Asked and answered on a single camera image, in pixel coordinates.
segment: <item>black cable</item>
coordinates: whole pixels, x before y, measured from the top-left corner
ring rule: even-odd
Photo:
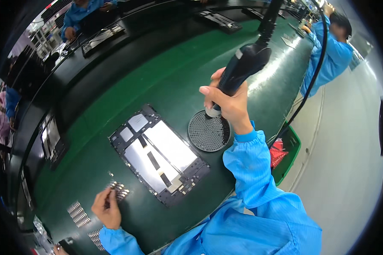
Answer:
[[[319,6],[315,0],[312,0],[314,4],[316,4],[316,6]],[[310,92],[311,92],[311,89],[312,87],[314,86],[314,83],[318,77],[318,74],[319,74],[319,71],[321,70],[321,67],[322,67],[322,63],[323,63],[323,58],[325,57],[325,52],[326,52],[326,45],[327,45],[327,25],[326,25],[326,19],[325,19],[325,14],[323,13],[323,9],[321,7],[318,7],[318,11],[319,11],[319,14],[321,15],[321,18],[322,18],[322,24],[323,24],[323,43],[322,43],[322,52],[321,52],[321,56],[320,56],[320,59],[319,59],[319,62],[318,62],[318,65],[317,65],[317,68],[315,69],[315,73],[314,73],[314,76],[312,76],[312,79],[311,79],[311,82],[309,84],[309,87],[308,89],[306,90],[306,93],[305,93],[305,96],[303,97],[303,100],[301,102],[301,104],[299,105],[298,109],[296,109],[296,111],[294,112],[294,114],[292,115],[291,119],[288,121],[288,123],[286,125],[284,125],[285,127],[283,127],[279,132],[278,134],[275,136],[275,138],[272,140],[272,142],[270,143],[270,145],[268,146],[270,148],[270,146],[272,146],[274,144],[274,141],[281,137],[289,128],[289,126],[291,125],[292,121],[295,119],[295,117],[298,115],[299,111],[302,109],[302,107],[304,106]]]

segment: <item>small metal part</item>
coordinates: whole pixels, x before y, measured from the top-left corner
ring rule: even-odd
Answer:
[[[125,185],[123,185],[122,183],[120,182],[117,182],[117,181],[111,181],[107,187],[110,187],[111,189],[113,189],[115,191],[115,195],[116,195],[116,200],[119,202],[121,201],[122,199],[124,199],[128,194],[129,194],[129,190],[125,187]],[[107,202],[105,204],[105,207],[106,208],[109,208],[109,203]]]
[[[101,244],[101,240],[99,239],[99,231],[100,231],[100,229],[92,231],[92,232],[89,232],[88,236],[91,239],[91,241],[94,243],[94,245],[96,245],[96,247],[100,251],[104,251],[105,249],[104,249],[104,247]]]
[[[87,213],[84,211],[84,209],[78,201],[72,203],[72,205],[67,208],[67,211],[71,216],[72,221],[79,228],[91,222],[91,219],[88,217]]]

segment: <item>sleeve cuff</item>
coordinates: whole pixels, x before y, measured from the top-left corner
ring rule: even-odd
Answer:
[[[248,134],[245,134],[245,135],[237,135],[236,133],[234,133],[234,138],[236,141],[238,141],[238,142],[249,142],[249,141],[254,140],[257,137],[257,132],[255,131],[254,121],[250,120],[250,122],[251,122],[251,125],[253,127],[252,131]]]

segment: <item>worker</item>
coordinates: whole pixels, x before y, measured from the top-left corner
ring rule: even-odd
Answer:
[[[74,40],[80,29],[79,22],[94,10],[110,11],[116,7],[117,0],[73,0],[64,17],[61,38],[64,42]]]
[[[10,121],[6,117],[6,92],[0,92],[0,144],[7,145],[10,135]]]
[[[321,70],[310,91],[309,97],[315,95],[321,86],[342,74],[350,64],[353,54],[352,47],[346,41],[352,35],[352,27],[349,20],[344,15],[335,12],[333,6],[328,3],[325,3],[323,9],[325,14],[323,18],[325,18],[328,27],[326,52]],[[305,96],[321,56],[323,44],[322,20],[312,24],[311,29],[307,26],[302,26],[302,29],[309,34],[314,44],[301,86],[301,94]]]
[[[224,152],[223,162],[236,179],[236,195],[161,254],[319,254],[321,228],[306,215],[299,196],[275,186],[266,137],[263,131],[255,131],[248,116],[247,82],[232,97],[217,89],[224,69],[216,71],[210,86],[199,91],[205,95],[204,105],[218,104],[234,128],[234,143]],[[122,215],[115,195],[105,189],[91,208],[104,225],[99,234],[102,246],[112,255],[143,254],[136,238],[120,226]],[[107,200],[110,207],[106,209]],[[254,215],[244,214],[244,208]],[[55,248],[56,254],[65,254]]]

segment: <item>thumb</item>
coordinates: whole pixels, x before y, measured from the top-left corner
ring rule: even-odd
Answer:
[[[217,89],[215,87],[210,86],[201,86],[199,88],[200,93],[204,94],[206,98],[205,101],[211,100],[214,103],[218,104],[220,107],[226,105],[228,101],[230,100],[230,97],[223,92],[221,92],[220,89]]]
[[[111,190],[109,193],[109,203],[110,203],[110,208],[114,209],[117,208],[117,201],[116,201],[116,191]]]

